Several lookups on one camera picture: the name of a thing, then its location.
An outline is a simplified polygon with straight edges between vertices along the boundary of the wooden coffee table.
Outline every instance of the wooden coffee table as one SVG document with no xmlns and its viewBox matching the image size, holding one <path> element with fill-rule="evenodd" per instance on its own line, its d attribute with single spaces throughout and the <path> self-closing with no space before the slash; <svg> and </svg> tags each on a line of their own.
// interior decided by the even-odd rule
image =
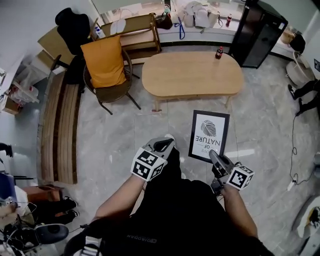
<svg viewBox="0 0 320 256">
<path fill-rule="evenodd" d="M 236 95 L 243 87 L 244 76 L 238 63 L 229 55 L 215 58 L 215 52 L 185 51 L 160 53 L 150 57 L 142 68 L 143 87 L 159 101 L 201 96 Z"/>
</svg>

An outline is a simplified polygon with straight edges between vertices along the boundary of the cardboard box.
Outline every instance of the cardboard box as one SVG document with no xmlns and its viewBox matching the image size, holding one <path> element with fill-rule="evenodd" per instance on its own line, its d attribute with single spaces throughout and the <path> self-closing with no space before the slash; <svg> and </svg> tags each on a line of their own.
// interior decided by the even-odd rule
<svg viewBox="0 0 320 256">
<path fill-rule="evenodd" d="M 4 96 L 3 100 L 0 101 L 0 110 L 12 115 L 16 115 L 20 112 L 19 104 L 8 96 Z"/>
<path fill-rule="evenodd" d="M 53 185 L 43 185 L 43 186 L 27 186 L 22 188 L 26 194 L 28 201 L 31 203 L 41 202 L 41 201 L 60 201 L 60 191 L 61 187 Z"/>
</svg>

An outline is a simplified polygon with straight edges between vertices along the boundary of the blue lanyard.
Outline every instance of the blue lanyard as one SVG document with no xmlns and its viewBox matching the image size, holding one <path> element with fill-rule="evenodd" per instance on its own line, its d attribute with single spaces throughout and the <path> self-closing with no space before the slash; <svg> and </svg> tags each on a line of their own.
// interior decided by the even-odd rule
<svg viewBox="0 0 320 256">
<path fill-rule="evenodd" d="M 185 38 L 186 33 L 185 33 L 185 30 L 184 30 L 184 26 L 182 25 L 181 19 L 179 17 L 178 17 L 178 20 L 179 20 L 179 23 L 175 23 L 174 27 L 176 28 L 176 27 L 179 26 L 179 38 L 180 38 L 180 40 L 182 40 L 182 39 Z"/>
</svg>

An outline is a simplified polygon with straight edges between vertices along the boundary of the fingerprint print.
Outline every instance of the fingerprint print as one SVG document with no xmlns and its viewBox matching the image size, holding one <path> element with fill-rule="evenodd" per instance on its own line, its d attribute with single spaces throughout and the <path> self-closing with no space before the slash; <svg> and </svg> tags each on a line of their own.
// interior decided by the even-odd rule
<svg viewBox="0 0 320 256">
<path fill-rule="evenodd" d="M 205 120 L 203 121 L 203 123 L 201 124 L 201 131 L 210 137 L 215 137 L 217 136 L 216 134 L 216 126 L 213 122 L 209 121 L 209 120 Z"/>
</svg>

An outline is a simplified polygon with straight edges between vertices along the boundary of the black refrigerator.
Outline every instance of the black refrigerator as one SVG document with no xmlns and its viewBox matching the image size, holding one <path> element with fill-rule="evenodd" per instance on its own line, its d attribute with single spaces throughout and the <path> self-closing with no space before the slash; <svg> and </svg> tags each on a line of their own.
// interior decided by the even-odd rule
<svg viewBox="0 0 320 256">
<path fill-rule="evenodd" d="M 269 4 L 247 0 L 229 55 L 243 68 L 259 68 L 287 24 Z"/>
</svg>

